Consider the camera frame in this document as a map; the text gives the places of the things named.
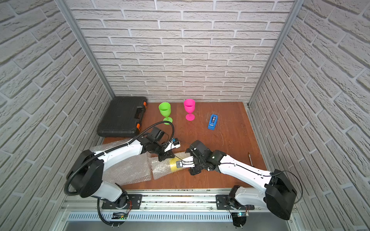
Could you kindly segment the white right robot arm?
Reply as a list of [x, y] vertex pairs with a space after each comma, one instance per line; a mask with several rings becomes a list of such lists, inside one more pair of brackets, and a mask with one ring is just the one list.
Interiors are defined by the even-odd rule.
[[256, 196], [252, 196], [245, 188], [234, 187], [229, 195], [229, 203], [233, 208], [248, 205], [266, 207], [275, 216], [283, 220], [290, 219], [297, 190], [283, 171], [257, 169], [219, 150], [205, 154], [200, 154], [198, 148], [189, 151], [190, 157], [182, 160], [178, 166], [189, 168], [191, 174], [196, 175], [202, 170], [216, 171], [243, 181], [258, 191]]

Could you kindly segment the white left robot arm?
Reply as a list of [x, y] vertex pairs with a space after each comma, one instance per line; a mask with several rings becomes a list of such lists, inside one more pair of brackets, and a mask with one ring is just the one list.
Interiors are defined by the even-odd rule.
[[156, 139], [141, 136], [110, 149], [97, 152], [85, 150], [66, 175], [64, 193], [82, 198], [94, 197], [122, 208], [126, 205], [127, 193], [118, 185], [103, 181], [103, 173], [128, 158], [146, 152], [158, 155], [159, 161], [174, 158], [172, 149], [179, 147], [179, 142], [173, 144], [173, 141], [175, 139], [171, 138], [167, 143], [159, 144]]

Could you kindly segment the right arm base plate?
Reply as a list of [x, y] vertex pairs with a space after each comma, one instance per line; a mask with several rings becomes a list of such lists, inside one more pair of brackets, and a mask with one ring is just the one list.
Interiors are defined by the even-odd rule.
[[218, 210], [255, 210], [254, 205], [243, 206], [229, 195], [217, 194], [215, 198]]

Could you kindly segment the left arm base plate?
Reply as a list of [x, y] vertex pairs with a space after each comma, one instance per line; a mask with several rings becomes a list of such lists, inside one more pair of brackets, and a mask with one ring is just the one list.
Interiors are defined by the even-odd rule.
[[142, 194], [124, 194], [115, 202], [104, 199], [102, 209], [139, 209], [142, 203]]

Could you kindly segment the yellow plastic wine glass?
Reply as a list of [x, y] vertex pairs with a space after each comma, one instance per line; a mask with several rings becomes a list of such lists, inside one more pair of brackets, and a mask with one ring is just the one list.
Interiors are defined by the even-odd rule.
[[171, 172], [177, 172], [187, 167], [193, 167], [193, 165], [194, 165], [193, 157], [186, 157], [185, 159], [180, 159], [176, 157], [170, 160]]

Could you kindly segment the pink plastic wine glass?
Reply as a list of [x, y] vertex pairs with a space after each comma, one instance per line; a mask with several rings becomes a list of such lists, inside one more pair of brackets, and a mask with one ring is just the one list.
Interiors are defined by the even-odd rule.
[[195, 115], [193, 114], [193, 112], [195, 111], [195, 105], [196, 102], [193, 99], [186, 99], [184, 101], [184, 108], [187, 112], [186, 120], [193, 121], [195, 119]]

